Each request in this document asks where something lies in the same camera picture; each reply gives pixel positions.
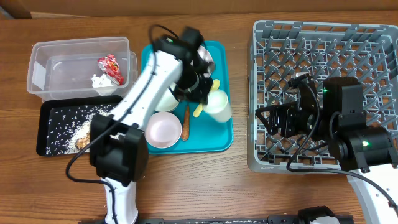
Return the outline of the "red wrapper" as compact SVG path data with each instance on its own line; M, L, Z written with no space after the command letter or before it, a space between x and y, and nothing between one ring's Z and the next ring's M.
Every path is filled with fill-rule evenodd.
M114 54L99 58L97 63L99 68L113 83L117 85L124 84L124 77L121 75L121 69Z

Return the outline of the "brown food scraps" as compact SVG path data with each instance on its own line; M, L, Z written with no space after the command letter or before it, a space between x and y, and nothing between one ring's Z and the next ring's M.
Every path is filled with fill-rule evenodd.
M86 133L85 136L82 138L78 139L75 143L75 146L78 150L82 150L83 148L86 147L90 143L90 134Z

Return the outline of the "pink white bowl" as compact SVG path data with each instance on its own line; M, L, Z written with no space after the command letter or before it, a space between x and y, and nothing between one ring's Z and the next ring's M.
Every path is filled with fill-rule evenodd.
M172 113L153 114L145 130L146 141L153 147L165 149L173 146L181 137L182 124Z

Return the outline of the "white rice pile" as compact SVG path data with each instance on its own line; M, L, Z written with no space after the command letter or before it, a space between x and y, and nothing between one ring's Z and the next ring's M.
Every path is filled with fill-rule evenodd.
M115 107L114 103L100 105L78 105L53 108L49 113L47 134L45 135L44 154L57 156L75 154L75 143L90 133L90 124L97 114L108 116Z

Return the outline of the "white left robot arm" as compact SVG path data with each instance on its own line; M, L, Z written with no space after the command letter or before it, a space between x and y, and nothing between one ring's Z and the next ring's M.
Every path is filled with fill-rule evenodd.
M152 54L139 79L110 115L96 115L90 127L90 164L106 186L110 204L104 223L135 223L135 186L149 158L144 131L162 95L206 104L213 80L205 74L215 68L203 60L198 49L204 44L200 31L184 28L150 39Z

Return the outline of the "white tissue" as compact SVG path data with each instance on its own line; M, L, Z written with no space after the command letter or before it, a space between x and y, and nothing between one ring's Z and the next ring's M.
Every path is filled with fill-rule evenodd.
M93 88L112 87L113 86L113 82L104 73L100 76L97 76L96 74L94 74L91 78L91 82L92 82Z

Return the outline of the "white round plate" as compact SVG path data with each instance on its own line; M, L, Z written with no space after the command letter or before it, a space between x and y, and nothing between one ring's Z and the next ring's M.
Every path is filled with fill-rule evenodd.
M202 45L199 46L197 52L198 52L198 54L199 54L199 56L200 56L200 58L201 58L202 60L204 60L205 62L208 62L208 63L209 63L209 66L208 66L206 72L207 72L209 75L211 75L212 72L215 70L216 65L215 65L215 63L214 63L214 61L213 61L213 58L212 58L210 52L209 52L204 46L202 46Z

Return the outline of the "white plastic cup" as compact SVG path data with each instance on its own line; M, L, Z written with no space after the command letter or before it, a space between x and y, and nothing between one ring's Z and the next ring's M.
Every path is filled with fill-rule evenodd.
M232 117L232 107L228 95L223 90L210 91L208 103L203 106L203 110L219 123L226 123Z

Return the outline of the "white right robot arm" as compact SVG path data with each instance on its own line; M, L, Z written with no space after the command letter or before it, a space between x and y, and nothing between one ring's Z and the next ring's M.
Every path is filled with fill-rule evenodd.
M369 126L362 84L355 77L331 77L318 100L313 77L301 73L288 86L299 99L255 110L267 134L305 139L286 164L290 172L341 174L352 186L368 223L397 223L397 149L382 126ZM324 141L339 169L294 167L309 140Z

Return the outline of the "cream white bowl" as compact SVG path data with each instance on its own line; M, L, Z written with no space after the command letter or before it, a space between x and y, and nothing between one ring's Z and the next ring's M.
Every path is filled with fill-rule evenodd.
M179 101L172 94L175 87L175 83L169 86L155 107L156 112L171 112L178 106Z

